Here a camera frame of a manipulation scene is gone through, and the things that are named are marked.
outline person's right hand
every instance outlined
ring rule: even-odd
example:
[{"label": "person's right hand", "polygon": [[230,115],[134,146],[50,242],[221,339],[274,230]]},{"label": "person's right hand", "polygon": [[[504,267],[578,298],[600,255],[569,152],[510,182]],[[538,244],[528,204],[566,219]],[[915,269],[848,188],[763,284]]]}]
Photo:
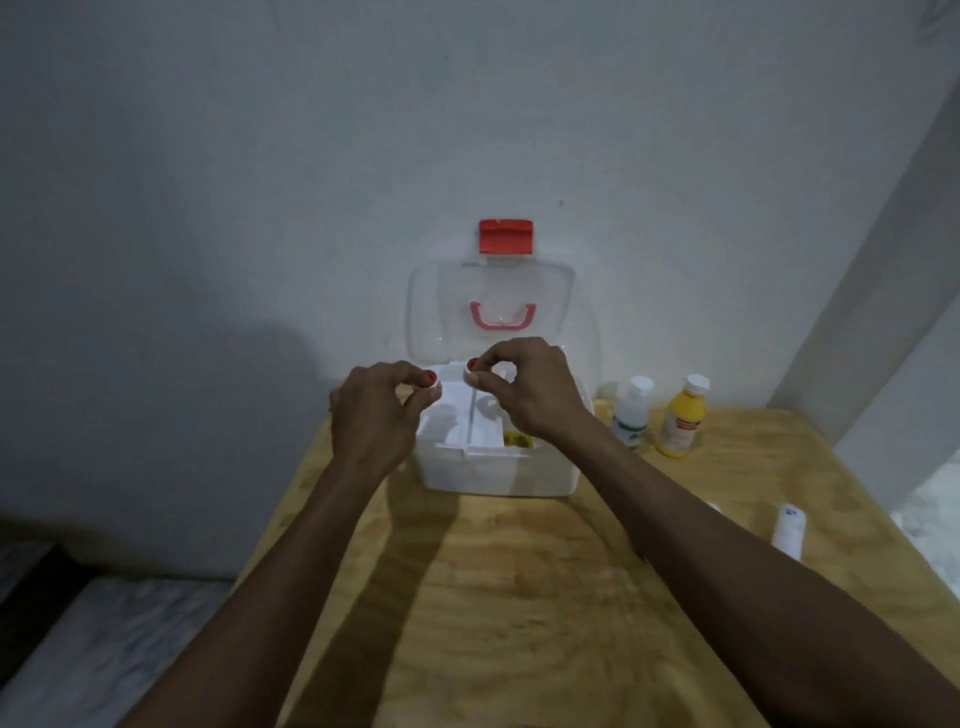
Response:
[{"label": "person's right hand", "polygon": [[[516,364],[512,383],[491,371],[499,361]],[[582,422],[585,415],[591,418],[563,350],[539,337],[494,344],[477,358],[465,379],[476,389],[494,395],[523,432],[548,442]]]}]

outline hand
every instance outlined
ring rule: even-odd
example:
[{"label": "hand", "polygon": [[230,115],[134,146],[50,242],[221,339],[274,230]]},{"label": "hand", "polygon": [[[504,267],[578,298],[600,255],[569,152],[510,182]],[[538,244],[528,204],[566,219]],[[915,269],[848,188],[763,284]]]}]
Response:
[{"label": "hand", "polygon": [[[491,371],[499,361],[516,364],[513,383]],[[592,419],[580,399],[563,350],[538,337],[494,344],[477,358],[465,379],[467,384],[496,397],[522,431],[554,444],[572,426],[584,422],[585,415]]]},{"label": "hand", "polygon": [[[408,361],[355,367],[330,393],[334,459],[379,484],[413,450],[420,412],[440,398],[440,387],[428,388],[430,383]],[[405,404],[396,398],[398,384],[418,387]]]}]

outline red handle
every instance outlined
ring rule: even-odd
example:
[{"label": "red handle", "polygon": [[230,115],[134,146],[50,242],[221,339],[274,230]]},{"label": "red handle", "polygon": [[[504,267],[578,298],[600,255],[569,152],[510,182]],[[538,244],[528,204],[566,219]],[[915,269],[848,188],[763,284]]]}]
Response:
[{"label": "red handle", "polygon": [[535,303],[528,303],[526,306],[527,312],[523,316],[523,321],[516,324],[488,324],[480,318],[480,303],[477,301],[470,304],[470,313],[473,315],[473,323],[484,331],[520,331],[533,323],[534,314],[537,313],[537,305]]}]

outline white bottle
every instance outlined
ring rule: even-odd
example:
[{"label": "white bottle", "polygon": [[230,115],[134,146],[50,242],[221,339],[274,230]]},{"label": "white bottle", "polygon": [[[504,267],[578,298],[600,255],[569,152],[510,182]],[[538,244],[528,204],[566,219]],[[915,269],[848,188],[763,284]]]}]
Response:
[{"label": "white bottle", "polygon": [[643,442],[643,432],[650,420],[650,393],[653,389],[653,379],[634,376],[627,391],[616,401],[610,427],[616,439],[630,449],[636,449]]},{"label": "white bottle", "polygon": [[787,556],[800,561],[804,550],[804,531],[806,531],[806,513],[795,505],[787,503],[780,509],[774,538],[771,542]]}]

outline forearm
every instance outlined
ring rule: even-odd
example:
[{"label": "forearm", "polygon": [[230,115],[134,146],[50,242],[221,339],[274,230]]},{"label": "forearm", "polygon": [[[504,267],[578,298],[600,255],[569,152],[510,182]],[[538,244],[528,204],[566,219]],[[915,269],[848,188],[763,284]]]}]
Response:
[{"label": "forearm", "polygon": [[826,579],[636,458],[597,421],[557,444],[775,725],[953,723],[956,689]]},{"label": "forearm", "polygon": [[331,463],[287,531],[123,728],[273,726],[377,480]]}]

